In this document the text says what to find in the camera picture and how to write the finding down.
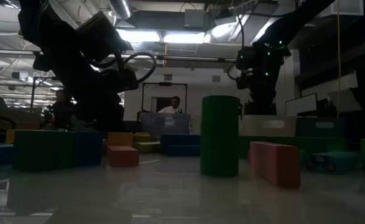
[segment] man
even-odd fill
[[[174,96],[171,99],[171,106],[163,108],[159,111],[159,113],[182,113],[182,110],[179,109],[181,103],[181,99],[177,96]]]

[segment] pink foam block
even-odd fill
[[[107,155],[113,167],[134,167],[139,164],[139,151],[130,146],[108,146]]]
[[[300,187],[300,153],[295,146],[251,142],[250,163],[254,172],[278,187]]]

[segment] green cylinder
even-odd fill
[[[239,98],[207,96],[201,114],[201,174],[234,177],[239,174]]]

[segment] white floor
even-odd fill
[[[199,158],[141,155],[136,168],[15,174],[0,167],[0,223],[365,224],[365,174],[302,172],[299,190],[200,175]]]

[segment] white shirt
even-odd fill
[[[168,106],[168,107],[160,110],[159,113],[176,113],[178,110],[179,110],[179,108],[174,109],[174,108],[172,108],[172,106]]]

